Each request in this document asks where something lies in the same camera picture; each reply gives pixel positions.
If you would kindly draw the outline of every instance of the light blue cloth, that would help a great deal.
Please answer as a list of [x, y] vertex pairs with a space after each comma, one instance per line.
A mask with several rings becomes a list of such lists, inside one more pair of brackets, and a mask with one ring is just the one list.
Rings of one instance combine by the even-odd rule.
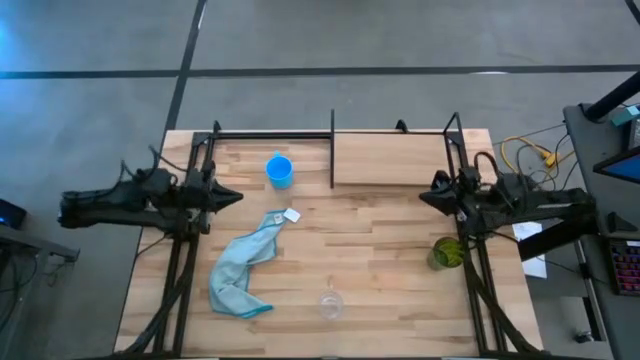
[[[286, 219], [285, 210], [265, 214], [258, 230], [231, 241], [209, 277], [209, 300], [215, 312], [251, 318], [273, 309], [272, 305], [249, 294], [249, 267], [276, 256], [276, 236]], [[281, 222], [276, 224], [276, 216]]]

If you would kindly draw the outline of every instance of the blue cup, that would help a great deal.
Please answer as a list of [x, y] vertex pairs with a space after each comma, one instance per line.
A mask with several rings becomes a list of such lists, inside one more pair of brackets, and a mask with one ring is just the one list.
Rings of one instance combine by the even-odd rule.
[[276, 189], [286, 189], [293, 183], [293, 163], [280, 155], [275, 155], [267, 162], [267, 177]]

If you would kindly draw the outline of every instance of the computer screen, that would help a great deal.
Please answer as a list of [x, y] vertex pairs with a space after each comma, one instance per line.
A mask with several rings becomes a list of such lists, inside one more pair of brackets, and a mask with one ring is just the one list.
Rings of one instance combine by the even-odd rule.
[[596, 164], [593, 170], [603, 175], [640, 183], [640, 147]]

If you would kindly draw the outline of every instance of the wire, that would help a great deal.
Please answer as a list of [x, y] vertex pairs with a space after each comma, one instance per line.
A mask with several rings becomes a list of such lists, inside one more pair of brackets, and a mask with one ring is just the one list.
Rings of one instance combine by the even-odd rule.
[[522, 151], [522, 149], [526, 149], [526, 148], [530, 148], [530, 147], [532, 147], [532, 146], [529, 145], [529, 144], [522, 145], [516, 151], [516, 167], [517, 167], [516, 173], [518, 173], [518, 174], [522, 174], [523, 173], [522, 167], [520, 166], [520, 151]]
[[160, 166], [160, 154], [152, 146], [149, 146], [149, 149], [151, 150], [151, 154], [153, 155], [153, 166], [151, 167], [151, 171], [149, 171], [148, 173], [145, 173], [141, 169], [138, 169], [134, 175], [133, 172], [127, 166], [127, 164], [124, 162], [124, 160], [122, 160], [122, 166], [124, 167], [127, 174], [131, 176], [131, 179], [137, 182], [145, 182], [149, 180], [149, 178], [151, 178], [153, 173], [155, 173], [156, 170], [158, 170], [158, 166]]
[[[493, 184], [489, 184], [489, 183], [481, 183], [481, 184], [480, 184], [480, 187], [482, 187], [482, 186], [489, 186], [489, 187], [492, 187], [492, 186], [493, 186]], [[493, 188], [493, 190], [494, 190], [495, 192], [497, 192], [497, 193], [498, 193], [498, 195], [500, 195], [500, 197], [502, 197], [502, 200], [504, 200], [504, 203], [505, 203], [505, 204], [507, 204], [507, 205], [509, 205], [509, 207], [511, 208], [511, 210], [512, 210], [512, 211], [513, 211], [513, 210], [515, 210], [515, 208], [513, 207], [513, 204], [511, 204], [511, 202], [510, 202], [510, 201], [509, 201], [509, 199], [507, 198], [507, 195], [505, 195], [505, 194], [504, 194], [504, 192], [502, 192], [502, 190], [500, 190], [500, 188], [498, 188], [498, 187], [496, 186], [495, 188]]]
[[[555, 157], [555, 159], [553, 161], [553, 165], [546, 171], [545, 177], [542, 179], [541, 182], [539, 182], [537, 184], [538, 186], [540, 186], [541, 184], [544, 184], [547, 181], [549, 181], [547, 179], [547, 177], [550, 177], [550, 179], [554, 179], [554, 180], [557, 179], [558, 176], [560, 176], [560, 166], [559, 166], [559, 164], [561, 162], [563, 162], [564, 160], [566, 160], [569, 156], [575, 154], [575, 151], [571, 151], [570, 153], [568, 153], [567, 155], [565, 155], [565, 156], [563, 156], [561, 158], [558, 158], [558, 156], [557, 156], [558, 149], [560, 148], [560, 144], [562, 143], [562, 140], [564, 140], [567, 136], [569, 136], [569, 133], [566, 133], [563, 137], [561, 137], [560, 140], [558, 141], [558, 143], [556, 144], [556, 149], [555, 149], [556, 157]], [[553, 171], [553, 169], [556, 169], [556, 175], [555, 176], [551, 175], [551, 171]]]
[[489, 160], [489, 162], [491, 163], [491, 166], [493, 167], [493, 172], [496, 174], [497, 177], [500, 177], [501, 173], [500, 173], [500, 170], [498, 170], [498, 164], [496, 163], [496, 159], [493, 157], [493, 155], [489, 154], [486, 151], [479, 151], [473, 156], [473, 166], [475, 166], [476, 170], [480, 171], [480, 168], [478, 167], [479, 165], [478, 159], [480, 158], [480, 156], [484, 156]]
[[495, 230], [491, 230], [490, 233], [492, 233], [494, 235], [501, 236], [501, 237], [503, 237], [503, 238], [505, 238], [507, 240], [511, 240], [516, 244], [518, 243], [518, 239], [514, 238], [513, 236], [510, 236], [510, 235], [507, 235], [507, 234], [503, 234], [503, 233], [499, 233], [499, 232], [497, 232]]
[[149, 145], [149, 150], [151, 150], [151, 152], [157, 156], [160, 160], [164, 161], [167, 165], [171, 166], [172, 168], [178, 170], [178, 171], [182, 171], [182, 172], [187, 172], [187, 169], [182, 168], [174, 163], [172, 163], [171, 161], [167, 160], [164, 156], [162, 156], [162, 154], [160, 154], [160, 152], [158, 152], [158, 150], [154, 149], [153, 146]]
[[166, 239], [166, 238], [168, 238], [168, 237], [169, 237], [169, 234], [164, 234], [160, 239], [158, 239], [158, 240], [154, 241], [153, 243], [151, 243], [151, 245], [149, 245], [149, 246], [147, 246], [146, 248], [144, 248], [144, 249], [142, 249], [142, 250], [138, 251], [138, 253], [136, 254], [136, 259], [137, 259], [140, 255], [142, 255], [145, 251], [147, 251], [147, 250], [151, 249], [152, 247], [154, 247], [154, 246], [158, 245], [162, 240], [164, 240], [164, 239]]
[[562, 184], [562, 188], [560, 190], [564, 190], [567, 187], [567, 183], [569, 183], [569, 178], [571, 177], [571, 173], [573, 172], [573, 170], [576, 169], [577, 165], [578, 165], [578, 160], [576, 160], [576, 162], [573, 163], [573, 166], [571, 167], [571, 170], [569, 170], [569, 173], [567, 174], [567, 178], [564, 179], [564, 184]]
[[65, 268], [67, 265], [74, 265], [75, 262], [69, 262], [69, 261], [64, 261], [60, 264], [56, 265], [56, 268], [49, 271], [49, 272], [45, 272], [43, 273], [43, 275], [45, 275], [47, 277], [47, 285], [49, 287], [53, 287], [56, 285], [56, 282], [58, 282], [58, 272]]
[[[558, 125], [550, 126], [550, 127], [548, 127], [548, 128], [544, 128], [544, 129], [542, 129], [542, 130], [536, 130], [536, 131], [534, 131], [534, 132], [530, 132], [530, 133], [527, 133], [527, 134], [522, 134], [522, 135], [520, 135], [520, 136], [516, 136], [516, 137], [522, 137], [522, 138], [523, 138], [523, 137], [525, 137], [525, 136], [536, 135], [536, 134], [540, 134], [540, 133], [545, 132], [545, 131], [549, 131], [549, 130], [557, 129], [557, 128], [562, 127], [562, 126], [565, 126], [565, 125], [564, 125], [564, 122], [563, 122], [563, 123], [561, 123], [561, 124], [558, 124]], [[493, 144], [491, 144], [491, 145], [496, 146], [496, 145], [500, 145], [500, 144], [502, 144], [502, 143], [504, 143], [504, 142], [505, 142], [505, 140], [502, 140], [502, 141], [495, 142], [495, 143], [493, 143]]]
[[11, 316], [13, 315], [13, 312], [16, 309], [16, 305], [18, 304], [18, 290], [20, 289], [19, 285], [20, 285], [20, 281], [18, 279], [18, 265], [16, 264], [16, 261], [13, 257], [14, 255], [11, 255], [11, 267], [13, 269], [13, 301], [11, 302], [11, 305], [9, 306], [9, 311], [6, 312], [6, 315], [4, 315], [4, 319], [2, 320], [2, 322], [0, 322], [0, 333], [2, 333], [2, 331], [4, 330], [4, 328], [7, 326], [7, 324], [9, 323], [9, 320], [11, 319]]
[[[18, 289], [29, 284], [31, 280], [33, 280], [33, 278], [36, 276], [36, 272], [38, 271], [38, 261], [36, 260], [35, 256], [32, 256], [31, 260], [33, 261], [33, 270], [31, 271], [31, 275], [29, 275], [29, 278], [26, 281], [18, 283]], [[15, 287], [4, 288], [4, 289], [0, 289], [0, 293], [14, 291], [14, 290], [16, 290]]]
[[[547, 175], [547, 172], [546, 172], [546, 171], [544, 171], [544, 170], [536, 170], [536, 171], [532, 172], [531, 174], [529, 174], [529, 177], [531, 177], [531, 178], [533, 179], [533, 177], [532, 177], [532, 176], [533, 176], [533, 174], [535, 174], [535, 173], [539, 173], [539, 172], [541, 172], [541, 173], [545, 174], [545, 176]], [[548, 180], [551, 180], [551, 182], [553, 183], [553, 190], [557, 189], [557, 186], [556, 186], [556, 179], [549, 178]], [[536, 182], [536, 187], [542, 190], [542, 187], [540, 186], [540, 184], [541, 184], [541, 183], [542, 183], [542, 180], [540, 180], [539, 182]]]
[[[495, 235], [498, 235], [498, 236], [502, 236], [503, 238], [505, 238], [505, 239], [509, 239], [509, 240], [511, 240], [511, 241], [513, 241], [513, 242], [515, 242], [515, 243], [518, 243], [518, 239], [514, 238], [513, 236], [509, 236], [509, 235], [507, 235], [507, 234], [499, 233], [499, 232], [497, 232], [497, 231], [491, 231], [491, 233], [492, 233], [492, 234], [495, 234]], [[538, 257], [538, 256], [536, 256], [535, 258], [536, 258], [536, 259], [538, 259], [539, 261], [545, 262], [545, 263], [547, 263], [547, 264], [551, 264], [551, 265], [553, 265], [553, 266], [557, 266], [557, 267], [559, 267], [559, 268], [561, 268], [561, 269], [564, 269], [564, 270], [566, 270], [566, 271], [569, 271], [569, 272], [572, 272], [572, 273], [574, 273], [574, 274], [578, 274], [578, 275], [582, 276], [582, 273], [581, 273], [581, 272], [579, 272], [579, 271], [577, 271], [577, 270], [573, 270], [573, 269], [571, 269], [571, 268], [569, 268], [569, 267], [567, 267], [567, 266], [564, 266], [564, 265], [562, 265], [562, 264], [559, 264], [559, 263], [557, 263], [557, 262], [554, 262], [554, 261], [551, 261], [551, 260], [547, 260], [547, 259], [541, 259], [541, 258], [540, 258], [540, 257]], [[600, 283], [603, 283], [603, 284], [609, 285], [609, 283], [608, 283], [608, 282], [606, 282], [606, 281], [604, 281], [604, 280], [600, 280], [600, 279], [598, 279], [598, 278], [594, 277], [593, 275], [591, 276], [591, 278], [592, 278], [592, 279], [594, 279], [595, 281], [600, 282]]]
[[63, 193], [62, 195], [69, 200], [78, 200], [78, 199], [99, 199], [101, 197], [107, 196], [111, 193], [113, 193], [116, 188], [118, 187], [118, 185], [120, 185], [120, 183], [122, 182], [122, 175], [124, 175], [125, 172], [125, 167], [126, 165], [124, 164], [124, 160], [120, 161], [120, 175], [118, 175], [118, 180], [116, 180], [116, 183], [113, 184], [113, 186], [107, 190], [105, 190], [104, 192], [101, 192], [99, 194], [87, 194], [86, 196], [77, 196], [77, 195], [70, 195], [70, 194], [65, 194]]
[[509, 161], [509, 158], [507, 157], [507, 150], [506, 150], [506, 143], [510, 142], [510, 141], [514, 141], [514, 140], [520, 140], [523, 143], [533, 147], [534, 150], [536, 150], [540, 156], [542, 156], [542, 158], [546, 158], [548, 156], [548, 154], [550, 153], [549, 149], [545, 148], [542, 145], [538, 145], [534, 142], [532, 142], [531, 140], [522, 137], [522, 136], [510, 136], [504, 140], [502, 140], [502, 142], [500, 143], [500, 155], [502, 156], [502, 160], [504, 161], [505, 164], [507, 164], [507, 166], [509, 167], [509, 169], [511, 169], [513, 172], [517, 172], [516, 168], [513, 167], [513, 165], [511, 164], [511, 162]]

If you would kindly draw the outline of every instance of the green object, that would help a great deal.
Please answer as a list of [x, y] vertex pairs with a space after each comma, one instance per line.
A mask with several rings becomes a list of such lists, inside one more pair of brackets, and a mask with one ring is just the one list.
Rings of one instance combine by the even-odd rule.
[[427, 256], [427, 263], [434, 270], [452, 269], [460, 266], [464, 258], [462, 244], [452, 237], [443, 237], [436, 241]]

